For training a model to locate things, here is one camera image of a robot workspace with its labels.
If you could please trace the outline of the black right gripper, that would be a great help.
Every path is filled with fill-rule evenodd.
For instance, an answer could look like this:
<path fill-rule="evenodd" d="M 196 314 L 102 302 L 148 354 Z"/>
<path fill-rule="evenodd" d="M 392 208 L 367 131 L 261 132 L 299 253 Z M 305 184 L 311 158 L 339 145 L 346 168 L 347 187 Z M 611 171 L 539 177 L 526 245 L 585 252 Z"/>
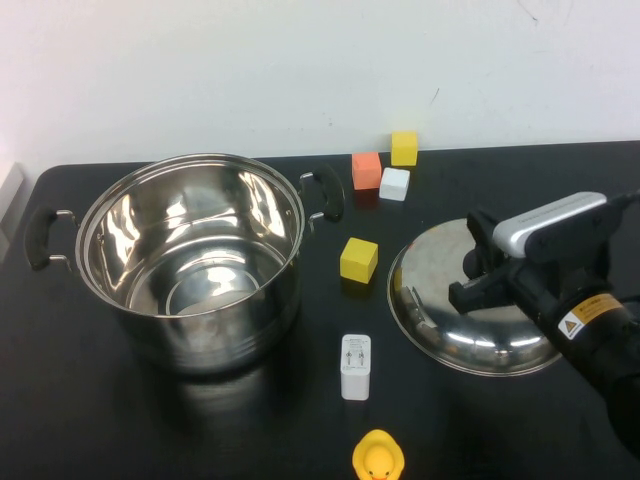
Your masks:
<path fill-rule="evenodd" d="M 607 236 L 532 233 L 523 245 L 509 242 L 503 252 L 493 240 L 498 224 L 498 217 L 482 207 L 467 215 L 475 246 L 466 254 L 466 268 L 497 269 L 449 285 L 448 300 L 458 313 L 516 305 L 531 319 L 551 319 L 612 290 Z M 505 255 L 509 263 L 501 266 Z"/>

